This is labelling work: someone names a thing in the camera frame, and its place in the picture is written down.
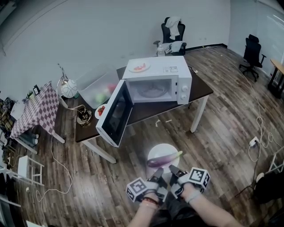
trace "table with checkered tablecloth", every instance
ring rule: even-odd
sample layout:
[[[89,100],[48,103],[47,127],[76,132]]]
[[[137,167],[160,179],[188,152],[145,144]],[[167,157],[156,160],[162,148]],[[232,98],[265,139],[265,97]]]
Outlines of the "table with checkered tablecloth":
[[[24,113],[19,120],[15,122],[10,138],[17,140],[30,151],[36,152],[27,144],[23,144],[23,142],[18,139],[18,136],[35,125],[41,125],[49,134],[64,143],[64,139],[54,131],[58,104],[59,101],[56,92],[51,86],[51,82],[45,84],[41,88],[40,93],[31,97],[26,103]]]

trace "plastic bin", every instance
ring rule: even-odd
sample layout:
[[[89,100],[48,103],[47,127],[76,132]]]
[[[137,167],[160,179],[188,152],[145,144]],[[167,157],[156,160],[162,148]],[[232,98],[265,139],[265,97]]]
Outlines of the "plastic bin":
[[[108,64],[98,65],[76,81],[80,95],[93,109],[111,97],[118,82],[115,67]]]

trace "chair backrest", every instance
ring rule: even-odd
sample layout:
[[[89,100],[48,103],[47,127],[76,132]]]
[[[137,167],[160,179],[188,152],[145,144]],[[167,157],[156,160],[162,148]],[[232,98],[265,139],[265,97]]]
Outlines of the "chair backrest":
[[[259,39],[253,35],[249,35],[249,37],[246,38],[245,41],[247,45],[245,48],[244,59],[246,59],[248,63],[252,65],[259,63],[259,53],[261,50]]]
[[[163,31],[163,43],[172,43],[174,41],[182,41],[183,34],[185,33],[185,25],[182,24],[181,22],[178,23],[178,32],[179,35],[176,36],[175,40],[170,39],[170,29],[166,27],[166,23],[169,17],[165,19],[165,22],[161,24],[162,31]]]

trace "microwave knob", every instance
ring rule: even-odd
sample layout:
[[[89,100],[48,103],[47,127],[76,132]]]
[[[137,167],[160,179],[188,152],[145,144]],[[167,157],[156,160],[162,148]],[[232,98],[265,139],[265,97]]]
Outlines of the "microwave knob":
[[[188,86],[182,86],[181,90],[182,91],[188,91]]]
[[[182,99],[182,100],[186,99],[186,95],[185,95],[185,94],[182,94],[182,95],[181,95],[181,99]]]

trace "eggplant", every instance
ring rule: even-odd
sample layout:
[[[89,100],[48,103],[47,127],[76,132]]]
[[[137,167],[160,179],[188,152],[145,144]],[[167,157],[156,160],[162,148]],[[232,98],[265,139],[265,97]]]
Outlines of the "eggplant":
[[[147,166],[151,168],[161,167],[163,165],[166,165],[172,162],[173,160],[178,158],[181,154],[182,154],[182,151],[179,151],[177,153],[173,153],[173,154],[169,154],[169,155],[165,155],[165,156],[161,156],[157,158],[151,158],[147,161]]]

